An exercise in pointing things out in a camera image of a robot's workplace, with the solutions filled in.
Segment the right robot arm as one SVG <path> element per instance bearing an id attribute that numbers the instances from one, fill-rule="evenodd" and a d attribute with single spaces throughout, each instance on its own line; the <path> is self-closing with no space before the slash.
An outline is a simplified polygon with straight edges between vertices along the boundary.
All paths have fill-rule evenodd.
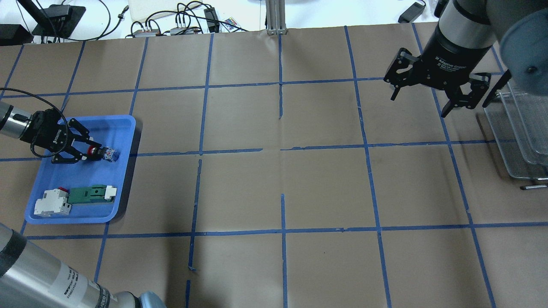
<path id="1" fill-rule="evenodd" d="M 514 80 L 526 93 L 547 96 L 547 2 L 545 0 L 443 0 L 438 23 L 419 56 L 402 47 L 387 69 L 395 100 L 401 88 L 421 84 L 446 93 L 441 116 L 456 108 L 487 107 L 491 74 L 475 67 L 497 41 L 506 71 L 495 89 Z"/>

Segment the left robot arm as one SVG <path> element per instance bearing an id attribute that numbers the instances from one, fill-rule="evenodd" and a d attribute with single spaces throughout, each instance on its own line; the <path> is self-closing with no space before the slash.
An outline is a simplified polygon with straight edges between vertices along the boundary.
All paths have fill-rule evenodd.
<path id="1" fill-rule="evenodd" d="M 24 135 L 32 125 L 29 113 L 20 111 L 13 105 L 1 102 L 1 131 L 5 135 Z M 76 119 L 68 122 L 76 124 Z M 67 148 L 78 140 L 90 144 L 89 152 L 75 154 L 74 162 L 115 161 L 114 150 L 89 139 L 89 132 L 83 128 L 80 135 L 69 133 L 70 126 L 61 128 L 68 142 L 56 141 L 56 146 Z M 80 274 L 56 257 L 27 240 L 25 236 L 1 225 L 1 304 L 15 308 L 166 308 L 166 304 L 154 293 L 145 292 L 136 297 L 130 292 L 112 294 L 85 275 Z"/>

